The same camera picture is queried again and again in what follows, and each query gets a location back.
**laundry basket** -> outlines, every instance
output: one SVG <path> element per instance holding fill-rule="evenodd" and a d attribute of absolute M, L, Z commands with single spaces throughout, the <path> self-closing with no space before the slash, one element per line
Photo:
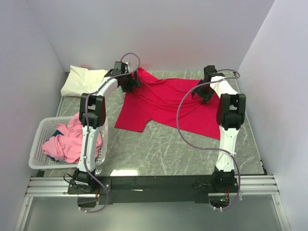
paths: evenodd
<path fill-rule="evenodd" d="M 67 163 L 64 160 L 56 162 L 52 161 L 42 151 L 43 144 L 55 133 L 57 124 L 67 125 L 72 119 L 72 116 L 65 117 L 51 117 L 42 120 L 38 126 L 32 144 L 29 166 L 33 169 L 48 169 L 48 168 L 68 168 L 77 167 L 77 164 Z M 99 149 L 98 156 L 95 159 L 95 164 L 100 165 L 106 157 L 107 140 L 108 140 L 108 120 L 106 118 L 105 124 L 101 127 L 102 147 Z"/>

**blue cloth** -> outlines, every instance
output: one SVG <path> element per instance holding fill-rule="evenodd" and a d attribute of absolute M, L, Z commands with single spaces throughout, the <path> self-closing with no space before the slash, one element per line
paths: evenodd
<path fill-rule="evenodd" d="M 53 136 L 56 136 L 56 135 L 62 135 L 63 136 L 63 134 L 59 131 L 59 130 L 56 130 L 55 131 L 55 133 L 51 136 L 51 137 L 53 137 Z M 53 158 L 52 156 L 50 156 L 50 155 L 47 155 L 51 160 L 53 160 L 53 161 L 55 161 L 55 162 L 59 162 L 60 160 L 56 160 L 55 158 Z"/>

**white cloth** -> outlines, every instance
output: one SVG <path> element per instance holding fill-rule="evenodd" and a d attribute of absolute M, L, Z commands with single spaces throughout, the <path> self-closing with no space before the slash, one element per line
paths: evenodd
<path fill-rule="evenodd" d="M 71 66 L 71 71 L 61 89 L 62 96 L 81 96 L 96 91 L 103 82 L 106 70 L 88 70 Z"/>

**white wall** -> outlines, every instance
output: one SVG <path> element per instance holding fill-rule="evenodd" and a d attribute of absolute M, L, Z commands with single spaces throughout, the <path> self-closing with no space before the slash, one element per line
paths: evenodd
<path fill-rule="evenodd" d="M 25 0 L 0 1 L 0 230 L 14 228 L 39 122 L 55 116 L 64 70 Z"/>
<path fill-rule="evenodd" d="M 274 0 L 28 0 L 65 70 L 110 69 L 126 52 L 147 69 L 238 69 Z"/>
<path fill-rule="evenodd" d="M 295 231 L 308 225 L 308 1 L 276 0 L 239 69 L 265 167 Z"/>

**red garment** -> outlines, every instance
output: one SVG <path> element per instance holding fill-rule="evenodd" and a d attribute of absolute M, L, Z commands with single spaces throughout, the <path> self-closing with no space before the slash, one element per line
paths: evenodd
<path fill-rule="evenodd" d="M 149 120 L 176 128 L 176 115 L 184 95 L 199 82 L 192 79 L 157 79 L 138 69 L 142 88 L 127 92 L 115 128 L 142 132 Z M 219 139 L 216 123 L 219 97 L 214 94 L 207 104 L 198 95 L 189 95 L 180 110 L 180 129 Z"/>

